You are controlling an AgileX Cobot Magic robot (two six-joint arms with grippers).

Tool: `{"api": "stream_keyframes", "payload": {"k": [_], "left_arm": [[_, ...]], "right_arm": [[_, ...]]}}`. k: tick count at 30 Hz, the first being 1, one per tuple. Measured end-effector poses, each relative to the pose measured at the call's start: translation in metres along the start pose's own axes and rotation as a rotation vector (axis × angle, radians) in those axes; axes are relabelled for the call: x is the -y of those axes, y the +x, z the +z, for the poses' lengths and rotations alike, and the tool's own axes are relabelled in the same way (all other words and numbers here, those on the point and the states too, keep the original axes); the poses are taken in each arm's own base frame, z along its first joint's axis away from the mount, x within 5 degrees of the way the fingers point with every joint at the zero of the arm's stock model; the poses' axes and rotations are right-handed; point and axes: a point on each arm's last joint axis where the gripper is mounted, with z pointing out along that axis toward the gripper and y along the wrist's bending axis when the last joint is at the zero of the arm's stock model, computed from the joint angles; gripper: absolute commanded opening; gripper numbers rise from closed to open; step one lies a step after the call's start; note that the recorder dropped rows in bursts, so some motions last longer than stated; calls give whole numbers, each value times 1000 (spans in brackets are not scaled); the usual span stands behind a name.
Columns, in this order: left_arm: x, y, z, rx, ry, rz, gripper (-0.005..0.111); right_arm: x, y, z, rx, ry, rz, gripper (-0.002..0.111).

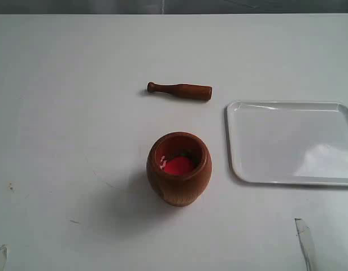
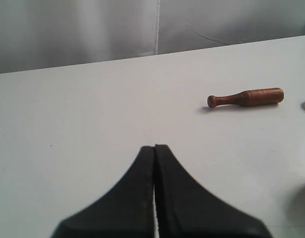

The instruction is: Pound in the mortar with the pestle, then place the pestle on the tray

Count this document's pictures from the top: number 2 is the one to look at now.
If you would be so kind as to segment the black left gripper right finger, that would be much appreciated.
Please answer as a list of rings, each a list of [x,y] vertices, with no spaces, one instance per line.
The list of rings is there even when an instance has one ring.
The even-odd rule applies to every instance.
[[[270,238],[265,224],[201,186],[167,145],[154,147],[154,188],[161,238]]]

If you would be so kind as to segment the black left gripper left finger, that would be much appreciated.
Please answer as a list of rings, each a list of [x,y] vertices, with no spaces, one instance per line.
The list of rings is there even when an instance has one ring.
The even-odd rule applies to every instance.
[[[154,148],[143,146],[118,183],[99,200],[64,219],[54,238],[153,238]]]

